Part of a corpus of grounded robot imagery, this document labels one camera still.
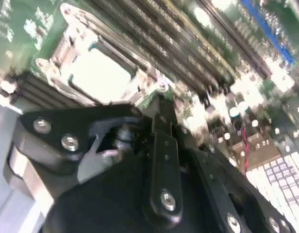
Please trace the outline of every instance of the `red wire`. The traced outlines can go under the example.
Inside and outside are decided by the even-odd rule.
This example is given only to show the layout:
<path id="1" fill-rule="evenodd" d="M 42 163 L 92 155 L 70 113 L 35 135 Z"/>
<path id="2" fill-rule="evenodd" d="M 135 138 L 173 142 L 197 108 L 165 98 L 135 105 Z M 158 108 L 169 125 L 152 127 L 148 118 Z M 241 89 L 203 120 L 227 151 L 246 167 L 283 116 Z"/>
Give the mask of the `red wire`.
<path id="1" fill-rule="evenodd" d="M 248 142 L 246 127 L 243 127 L 242 135 L 243 135 L 243 140 L 245 141 L 245 144 L 246 144 L 245 169 L 244 169 L 245 170 L 245 176 L 246 176 L 247 175 L 248 166 L 249 166 L 249 150 L 250 150 L 250 145 L 249 145 L 249 142 Z"/>

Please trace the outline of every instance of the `silver screw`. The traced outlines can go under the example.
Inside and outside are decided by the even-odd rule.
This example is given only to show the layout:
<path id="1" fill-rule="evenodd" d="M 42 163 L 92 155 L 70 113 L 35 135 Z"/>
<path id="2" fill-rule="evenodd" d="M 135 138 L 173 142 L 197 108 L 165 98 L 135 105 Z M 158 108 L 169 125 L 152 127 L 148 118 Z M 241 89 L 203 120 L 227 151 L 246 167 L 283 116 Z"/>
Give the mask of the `silver screw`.
<path id="1" fill-rule="evenodd" d="M 212 153 L 214 153 L 215 149 L 214 149 L 214 146 L 213 145 L 209 145 L 209 149 Z"/>
<path id="2" fill-rule="evenodd" d="M 164 123 L 167 122 L 167 120 L 166 120 L 166 118 L 165 118 L 164 116 L 161 116 L 161 117 L 160 117 L 160 120 L 162 120 Z"/>
<path id="3" fill-rule="evenodd" d="M 44 119 L 37 119 L 33 122 L 33 127 L 38 133 L 48 134 L 51 131 L 51 124 Z"/>
<path id="4" fill-rule="evenodd" d="M 188 133 L 188 130 L 186 128 L 184 128 L 184 127 L 181 127 L 181 128 L 182 128 L 182 131 L 183 131 L 184 134 Z"/>
<path id="5" fill-rule="evenodd" d="M 226 221 L 234 233 L 240 233 L 241 227 L 238 220 L 230 213 L 226 215 Z"/>
<path id="6" fill-rule="evenodd" d="M 61 138 L 61 145 L 64 149 L 69 151 L 76 151 L 79 147 L 77 138 L 71 135 L 65 135 Z"/>
<path id="7" fill-rule="evenodd" d="M 272 228 L 276 233 L 279 233 L 279 232 L 280 232 L 279 224 L 278 224 L 272 217 L 269 218 L 269 223 L 270 223 L 271 228 Z"/>
<path id="8" fill-rule="evenodd" d="M 137 109 L 135 109 L 134 107 L 131 108 L 131 112 L 135 115 L 139 115 L 139 111 Z"/>
<path id="9" fill-rule="evenodd" d="M 280 222 L 281 222 L 281 225 L 283 225 L 283 227 L 285 227 L 289 232 L 291 232 L 289 226 L 287 225 L 287 223 L 284 220 L 281 219 Z"/>
<path id="10" fill-rule="evenodd" d="M 160 195 L 160 199 L 164 207 L 169 211 L 175 210 L 175 199 L 171 193 L 163 191 Z"/>

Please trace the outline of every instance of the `gray metal surface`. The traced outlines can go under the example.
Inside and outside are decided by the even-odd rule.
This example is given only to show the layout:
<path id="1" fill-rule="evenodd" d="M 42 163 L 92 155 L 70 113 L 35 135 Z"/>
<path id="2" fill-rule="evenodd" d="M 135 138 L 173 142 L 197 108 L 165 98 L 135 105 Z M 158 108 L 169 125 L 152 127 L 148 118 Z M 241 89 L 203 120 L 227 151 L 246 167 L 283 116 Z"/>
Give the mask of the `gray metal surface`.
<path id="1" fill-rule="evenodd" d="M 40 215 L 38 206 L 27 196 L 12 190 L 3 178 L 16 118 L 16 112 L 0 106 L 0 233 L 37 232 L 39 228 L 35 226 Z"/>

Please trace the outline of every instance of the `green circuit board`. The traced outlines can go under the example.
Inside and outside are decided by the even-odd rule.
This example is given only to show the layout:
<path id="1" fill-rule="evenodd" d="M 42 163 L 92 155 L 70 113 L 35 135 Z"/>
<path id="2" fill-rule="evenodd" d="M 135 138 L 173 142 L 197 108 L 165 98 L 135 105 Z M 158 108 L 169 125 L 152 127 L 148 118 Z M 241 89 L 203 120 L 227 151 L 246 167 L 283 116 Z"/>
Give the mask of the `green circuit board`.
<path id="1" fill-rule="evenodd" d="M 93 10 L 83 0 L 67 0 L 64 2 L 93 13 L 110 25 L 113 30 L 122 33 L 125 39 L 128 39 L 122 26 L 116 24 L 115 20 L 102 9 Z M 197 40 L 191 41 L 191 44 L 204 55 L 204 58 L 220 74 L 223 74 L 226 79 L 238 77 L 235 70 L 241 64 L 241 56 L 225 39 L 223 32 L 220 32 L 214 26 L 202 25 L 196 19 L 194 9 L 199 6 L 198 1 L 158 0 L 157 2 L 160 5 L 167 6 L 164 9 L 169 10 L 177 22 L 180 20 L 186 24 L 189 21 L 189 27 L 184 27 L 184 29 L 186 31 L 191 30 L 190 33 L 198 32 L 195 33 Z M 10 0 L 0 0 L 0 73 L 5 73 L 10 67 L 15 67 L 17 72 L 29 69 L 40 76 L 39 69 L 34 62 L 35 58 L 50 59 L 67 27 L 67 23 L 59 9 L 62 3 L 61 0 L 14 0 L 12 2 Z M 156 5 L 153 4 L 153 1 L 145 0 L 144 4 L 148 4 L 154 11 L 158 9 L 155 8 Z M 260 11 L 264 9 L 274 13 L 279 19 L 282 31 L 288 38 L 286 44 L 296 59 L 296 66 L 292 68 L 299 75 L 298 20 L 292 10 L 285 7 L 284 3 L 268 1 Z M 237 31 L 247 40 L 249 46 L 261 57 L 269 55 L 277 59 L 278 53 L 276 53 L 274 46 L 253 18 L 250 17 L 240 0 L 233 0 L 224 11 L 219 10 L 219 12 L 223 18 L 234 25 Z M 184 13 L 184 16 L 180 17 L 177 13 Z M 142 50 L 140 46 L 135 45 L 135 48 L 144 54 L 151 63 L 159 65 L 155 63 L 155 58 L 146 54 L 146 51 Z M 177 76 L 173 73 L 169 73 L 167 76 L 173 81 L 177 79 Z"/>

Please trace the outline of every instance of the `blue connector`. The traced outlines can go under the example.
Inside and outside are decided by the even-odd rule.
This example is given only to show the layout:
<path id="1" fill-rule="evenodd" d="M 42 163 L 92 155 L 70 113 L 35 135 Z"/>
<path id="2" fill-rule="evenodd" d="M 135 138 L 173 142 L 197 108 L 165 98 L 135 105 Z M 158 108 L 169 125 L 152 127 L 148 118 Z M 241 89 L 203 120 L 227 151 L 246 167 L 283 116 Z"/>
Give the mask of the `blue connector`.
<path id="1" fill-rule="evenodd" d="M 281 46 L 279 40 L 277 39 L 276 35 L 271 31 L 271 28 L 267 24 L 267 21 L 264 17 L 260 14 L 258 9 L 252 5 L 251 0 L 241 0 L 242 4 L 247 8 L 249 13 L 254 17 L 257 21 L 259 26 L 263 29 L 266 36 L 278 50 L 278 52 L 284 57 L 284 59 L 289 63 L 294 63 L 294 58 L 292 57 L 291 53 L 285 48 L 285 46 Z"/>

